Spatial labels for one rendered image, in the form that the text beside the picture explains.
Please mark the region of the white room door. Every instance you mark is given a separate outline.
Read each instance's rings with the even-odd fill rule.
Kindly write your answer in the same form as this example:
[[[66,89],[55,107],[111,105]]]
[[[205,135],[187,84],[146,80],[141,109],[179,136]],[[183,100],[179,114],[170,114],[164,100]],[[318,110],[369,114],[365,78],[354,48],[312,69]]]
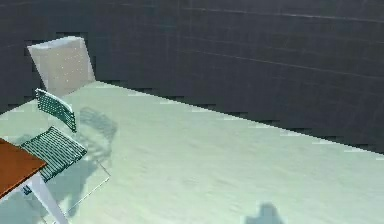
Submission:
[[[46,91],[62,97],[96,81],[82,37],[66,36],[27,47]]]

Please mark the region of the green mesh chair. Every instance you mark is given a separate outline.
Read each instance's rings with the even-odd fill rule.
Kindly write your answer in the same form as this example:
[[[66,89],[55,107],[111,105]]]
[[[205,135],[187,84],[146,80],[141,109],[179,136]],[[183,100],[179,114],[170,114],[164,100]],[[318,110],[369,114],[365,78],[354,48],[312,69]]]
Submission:
[[[46,131],[20,144],[22,149],[47,163],[41,170],[44,182],[47,183],[53,180],[79,161],[90,161],[94,167],[100,168],[105,174],[105,179],[93,189],[78,200],[70,203],[70,207],[66,210],[66,213],[70,213],[83,200],[106,183],[110,179],[111,174],[99,159],[92,157],[88,153],[88,147],[77,140],[78,129],[72,107],[64,100],[45,90],[37,88],[35,94],[37,108],[41,112],[60,120],[72,132],[69,135],[55,125],[51,125]]]

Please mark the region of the brown table with white legs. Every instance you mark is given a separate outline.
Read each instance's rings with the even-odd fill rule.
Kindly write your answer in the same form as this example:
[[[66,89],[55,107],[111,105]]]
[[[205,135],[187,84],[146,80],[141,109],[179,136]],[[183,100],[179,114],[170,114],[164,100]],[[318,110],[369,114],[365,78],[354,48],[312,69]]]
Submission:
[[[69,224],[40,173],[46,165],[42,159],[0,138],[0,203],[29,187],[56,224]]]

